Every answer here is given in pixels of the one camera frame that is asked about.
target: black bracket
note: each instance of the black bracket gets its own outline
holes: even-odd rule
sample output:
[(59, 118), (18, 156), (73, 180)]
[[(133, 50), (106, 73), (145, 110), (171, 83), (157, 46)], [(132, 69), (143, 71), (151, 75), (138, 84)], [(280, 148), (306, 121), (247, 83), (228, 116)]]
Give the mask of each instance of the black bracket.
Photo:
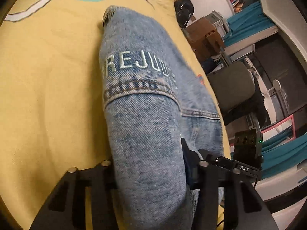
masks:
[(39, 210), (30, 230), (86, 230), (86, 187), (91, 187), (93, 229), (117, 230), (110, 195), (116, 184), (108, 160), (91, 169), (70, 168)]
[(251, 185), (259, 169), (207, 150), (188, 149), (182, 138), (186, 180), (199, 189), (192, 230), (216, 230), (218, 187), (225, 188), (224, 230), (278, 230), (265, 203)]

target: gray chair backrest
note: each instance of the gray chair backrest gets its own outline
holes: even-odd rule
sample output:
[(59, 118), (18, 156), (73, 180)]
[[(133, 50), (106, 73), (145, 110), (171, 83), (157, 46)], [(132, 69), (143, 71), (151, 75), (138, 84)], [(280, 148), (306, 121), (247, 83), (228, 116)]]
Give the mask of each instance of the gray chair backrest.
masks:
[(253, 96), (255, 83), (240, 61), (208, 75), (222, 113), (227, 113)]

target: denim seam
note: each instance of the denim seam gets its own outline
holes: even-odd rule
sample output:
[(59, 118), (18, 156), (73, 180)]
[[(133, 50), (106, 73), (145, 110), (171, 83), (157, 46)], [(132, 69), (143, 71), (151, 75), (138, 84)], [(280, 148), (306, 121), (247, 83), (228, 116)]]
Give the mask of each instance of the denim seam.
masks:
[(187, 108), (182, 108), (181, 112), (182, 112), (182, 116), (184, 117), (204, 117), (208, 119), (220, 120), (219, 115), (216, 113), (210, 113), (206, 111), (193, 110), (193, 109), (187, 109)]
[[(142, 83), (139, 84), (140, 82), (145, 82), (148, 84), (154, 84), (157, 86), (161, 86), (164, 89), (159, 89), (159, 88), (151, 88), (151, 87), (146, 87)], [(131, 88), (122, 88), (124, 85), (131, 85), (133, 87)], [(147, 81), (147, 80), (135, 80), (135, 81), (126, 81), (123, 83), (120, 83), (118, 85), (114, 85), (109, 87), (107, 90), (103, 92), (103, 98), (104, 98), (104, 103), (106, 106), (116, 98), (119, 98), (121, 96), (126, 96), (132, 94), (132, 91), (136, 91), (139, 93), (154, 93), (154, 94), (159, 94), (159, 95), (165, 95), (171, 99), (173, 99), (177, 105), (179, 106), (179, 110), (181, 112), (181, 115), (184, 117), (202, 117), (202, 118), (208, 118), (208, 119), (213, 119), (213, 120), (220, 120), (220, 117), (216, 113), (210, 113), (207, 111), (201, 111), (201, 110), (194, 110), (194, 109), (187, 109), (187, 108), (182, 108), (180, 103), (178, 102), (174, 92), (171, 90), (171, 88), (165, 84), (158, 83), (158, 82), (152, 82), (152, 81)]]
[(191, 120), (191, 129), (192, 129), (191, 142), (193, 142), (195, 146), (195, 139), (199, 132), (199, 117), (196, 117), (195, 120)]
[[(156, 86), (161, 86), (161, 87), (160, 88), (159, 87), (157, 87), (157, 88), (147, 87), (147, 86), (143, 85), (142, 83), (140, 85), (139, 84), (140, 82), (145, 82), (145, 83), (148, 83), (148, 84), (154, 84)], [(124, 85), (128, 85), (128, 86), (131, 85), (132, 87), (123, 88), (122, 86), (124, 86)], [(161, 84), (161, 83), (147, 81), (147, 80), (127, 81), (127, 82), (123, 82), (121, 84), (109, 87), (107, 90), (104, 91), (103, 98), (104, 98), (105, 101), (107, 101), (117, 94), (120, 94), (122, 92), (127, 92), (127, 91), (133, 91), (133, 90), (152, 90), (152, 91), (164, 92), (164, 93), (167, 93), (167, 94), (173, 96), (174, 99), (177, 102), (177, 99), (175, 98), (175, 95), (174, 95), (174, 93), (173, 93), (173, 91), (171, 90), (170, 87), (168, 87), (164, 84)]]

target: storage box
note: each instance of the storage box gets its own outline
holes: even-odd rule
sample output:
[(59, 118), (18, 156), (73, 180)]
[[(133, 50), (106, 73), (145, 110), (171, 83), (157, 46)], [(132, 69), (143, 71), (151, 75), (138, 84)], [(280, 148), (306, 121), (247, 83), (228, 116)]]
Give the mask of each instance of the storage box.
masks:
[(217, 29), (205, 17), (188, 26), (185, 34), (199, 62), (219, 54), (220, 47), (225, 48)]

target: bed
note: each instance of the bed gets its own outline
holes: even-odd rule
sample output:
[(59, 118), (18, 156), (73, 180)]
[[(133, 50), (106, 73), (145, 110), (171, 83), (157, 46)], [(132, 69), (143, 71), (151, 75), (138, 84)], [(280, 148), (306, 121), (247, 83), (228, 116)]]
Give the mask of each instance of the bed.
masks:
[[(110, 5), (158, 21), (195, 75), (202, 76), (217, 105), (177, 24), (173, 3), (17, 0), (13, 5), (0, 27), (0, 207), (16, 229), (30, 228), (68, 168), (91, 168), (111, 155), (98, 63), (102, 17)], [(230, 157), (225, 127), (223, 143), (225, 156)], [(119, 211), (117, 207), (119, 227), (125, 229)]]

